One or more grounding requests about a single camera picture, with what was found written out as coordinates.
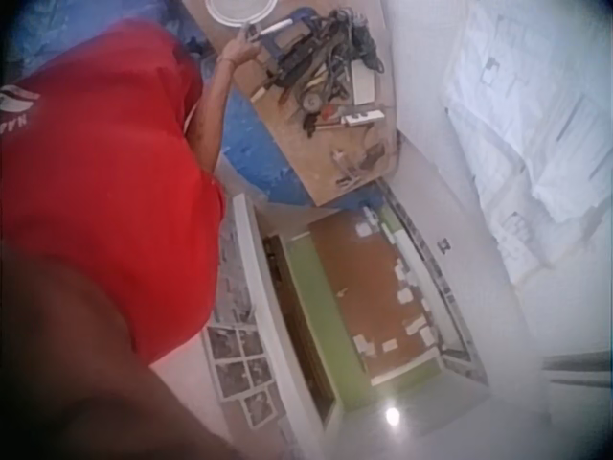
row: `red t-shirt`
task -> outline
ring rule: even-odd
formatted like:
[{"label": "red t-shirt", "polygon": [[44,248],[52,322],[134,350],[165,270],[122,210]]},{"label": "red t-shirt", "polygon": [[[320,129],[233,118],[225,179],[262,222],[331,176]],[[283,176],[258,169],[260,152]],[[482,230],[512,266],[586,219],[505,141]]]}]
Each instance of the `red t-shirt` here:
[{"label": "red t-shirt", "polygon": [[183,135],[201,94],[181,45],[137,21],[0,90],[3,239],[94,281],[146,362],[215,301],[223,198]]}]

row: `person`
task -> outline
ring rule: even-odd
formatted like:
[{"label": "person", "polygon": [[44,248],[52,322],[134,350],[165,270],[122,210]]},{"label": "person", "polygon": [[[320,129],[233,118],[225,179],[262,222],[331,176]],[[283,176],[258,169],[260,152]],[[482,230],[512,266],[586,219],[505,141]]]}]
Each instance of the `person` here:
[{"label": "person", "polygon": [[130,20],[0,90],[2,395],[45,458],[238,458],[148,365],[214,306],[213,172],[259,51],[242,28],[203,90],[180,43]]}]

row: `hand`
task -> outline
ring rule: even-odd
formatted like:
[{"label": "hand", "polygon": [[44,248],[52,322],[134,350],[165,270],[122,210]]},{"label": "hand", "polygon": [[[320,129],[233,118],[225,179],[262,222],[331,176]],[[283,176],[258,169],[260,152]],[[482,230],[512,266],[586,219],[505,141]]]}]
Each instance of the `hand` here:
[{"label": "hand", "polygon": [[236,38],[230,40],[221,52],[219,61],[229,60],[234,64],[235,69],[245,62],[255,59],[261,51],[259,43],[249,43],[247,41],[247,30],[249,24],[240,28]]}]

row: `white round lid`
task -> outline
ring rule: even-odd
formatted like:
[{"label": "white round lid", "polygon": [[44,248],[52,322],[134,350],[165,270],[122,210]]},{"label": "white round lid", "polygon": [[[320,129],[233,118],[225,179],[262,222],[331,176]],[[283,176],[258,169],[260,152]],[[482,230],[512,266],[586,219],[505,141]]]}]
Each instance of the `white round lid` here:
[{"label": "white round lid", "polygon": [[206,0],[211,16],[221,24],[240,27],[255,24],[270,14],[278,0]]}]

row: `light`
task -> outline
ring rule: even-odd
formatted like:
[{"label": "light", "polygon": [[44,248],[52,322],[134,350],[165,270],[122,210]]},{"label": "light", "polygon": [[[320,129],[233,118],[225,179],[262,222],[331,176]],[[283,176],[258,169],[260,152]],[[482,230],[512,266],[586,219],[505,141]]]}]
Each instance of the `light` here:
[{"label": "light", "polygon": [[395,407],[387,409],[387,411],[385,412],[385,419],[387,420],[387,423],[391,426],[398,426],[398,424],[400,423],[400,412],[398,412],[398,409],[396,409]]}]

